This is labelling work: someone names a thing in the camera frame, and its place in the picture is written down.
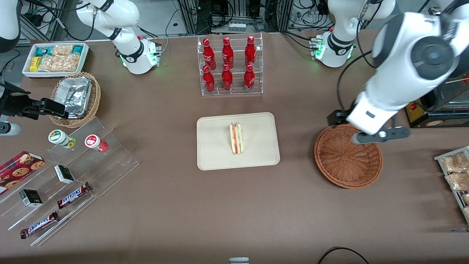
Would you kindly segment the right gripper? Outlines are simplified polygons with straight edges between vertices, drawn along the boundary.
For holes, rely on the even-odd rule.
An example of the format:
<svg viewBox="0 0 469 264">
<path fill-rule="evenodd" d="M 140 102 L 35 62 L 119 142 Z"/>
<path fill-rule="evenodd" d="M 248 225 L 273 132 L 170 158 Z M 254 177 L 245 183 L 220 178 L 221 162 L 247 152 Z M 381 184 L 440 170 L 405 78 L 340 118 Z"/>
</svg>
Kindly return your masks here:
<svg viewBox="0 0 469 264">
<path fill-rule="evenodd" d="M 43 115 L 68 119 L 65 105 L 54 100 L 42 98 L 40 104 L 31 104 L 30 91 L 25 91 L 9 82 L 1 82 L 0 112 L 3 116 L 19 116 L 38 120 Z"/>
</svg>

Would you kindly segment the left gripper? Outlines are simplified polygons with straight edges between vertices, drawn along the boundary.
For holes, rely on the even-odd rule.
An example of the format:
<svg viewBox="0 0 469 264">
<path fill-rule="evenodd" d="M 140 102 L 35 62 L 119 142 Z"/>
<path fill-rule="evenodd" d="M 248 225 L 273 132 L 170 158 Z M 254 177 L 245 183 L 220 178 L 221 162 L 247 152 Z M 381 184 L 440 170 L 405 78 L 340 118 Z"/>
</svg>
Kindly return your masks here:
<svg viewBox="0 0 469 264">
<path fill-rule="evenodd" d="M 384 110 L 375 106 L 365 91 L 357 95 L 355 103 L 348 110 L 334 110 L 327 116 L 329 126 L 336 127 L 347 122 L 365 134 L 376 134 L 392 118 L 397 110 Z"/>
</svg>

